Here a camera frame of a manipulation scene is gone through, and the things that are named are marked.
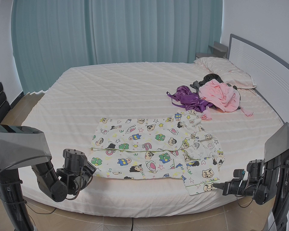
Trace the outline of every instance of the purple satin clothing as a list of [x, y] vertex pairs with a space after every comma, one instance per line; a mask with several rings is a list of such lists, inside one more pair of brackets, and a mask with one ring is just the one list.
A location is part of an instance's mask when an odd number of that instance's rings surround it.
[[[206, 110], [206, 106], [212, 107], [213, 104], [200, 99], [199, 94], [192, 93], [191, 90], [187, 86], [180, 86], [177, 88], [177, 92], [171, 95], [169, 92], [166, 94], [172, 98], [172, 104], [177, 107], [182, 107], [187, 110], [195, 110], [198, 112], [203, 112]], [[182, 105], [174, 104], [173, 99], [175, 101], [179, 101]]]

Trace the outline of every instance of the mattress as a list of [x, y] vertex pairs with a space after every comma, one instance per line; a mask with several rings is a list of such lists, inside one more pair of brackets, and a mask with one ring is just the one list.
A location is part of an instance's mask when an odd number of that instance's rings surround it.
[[[91, 154], [89, 146], [100, 118], [164, 118], [178, 108], [166, 92], [175, 93], [209, 74], [198, 64], [123, 63], [70, 68], [35, 105], [22, 125], [45, 133], [54, 168], [62, 167], [66, 148]], [[253, 90], [239, 89], [241, 110], [222, 113], [210, 109], [213, 120], [203, 121], [206, 131], [221, 142], [226, 161], [220, 168], [222, 182], [233, 170], [263, 159], [264, 143], [281, 126], [278, 115]], [[235, 197], [219, 189], [189, 195], [182, 179], [124, 180], [94, 177], [76, 200], [56, 203], [40, 191], [30, 167], [19, 169], [23, 195], [60, 209], [112, 217], [155, 217], [206, 211]]]

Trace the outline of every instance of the tiled floor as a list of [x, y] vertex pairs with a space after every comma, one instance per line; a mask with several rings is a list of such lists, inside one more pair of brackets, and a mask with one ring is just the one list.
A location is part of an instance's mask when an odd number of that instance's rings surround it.
[[[8, 113], [1, 124], [21, 125], [34, 105], [41, 99], [43, 93], [26, 95]], [[48, 213], [54, 208], [25, 198], [28, 205], [39, 213]], [[247, 205], [250, 197], [238, 200], [241, 205]], [[247, 208], [241, 208], [236, 202], [195, 214], [172, 217], [135, 218], [134, 231], [250, 231], [262, 230], [274, 199], [264, 205], [252, 202]], [[131, 218], [101, 217], [73, 213], [56, 209], [53, 214], [40, 215], [27, 208], [38, 231], [130, 231]], [[13, 226], [0, 203], [0, 231], [13, 231]]]

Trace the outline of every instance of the curtain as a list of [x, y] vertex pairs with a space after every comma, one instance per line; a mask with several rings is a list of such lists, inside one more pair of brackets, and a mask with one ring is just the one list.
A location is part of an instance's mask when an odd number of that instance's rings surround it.
[[220, 41], [222, 0], [14, 0], [12, 45], [23, 91], [70, 67], [192, 63]]

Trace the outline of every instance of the wall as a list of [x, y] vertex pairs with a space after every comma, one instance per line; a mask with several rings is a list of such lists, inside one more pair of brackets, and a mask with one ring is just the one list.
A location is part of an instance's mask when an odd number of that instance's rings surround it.
[[11, 41], [11, 12], [13, 0], [0, 0], [0, 82], [11, 104], [22, 92]]
[[223, 0], [221, 43], [245, 38], [289, 63], [288, 0]]

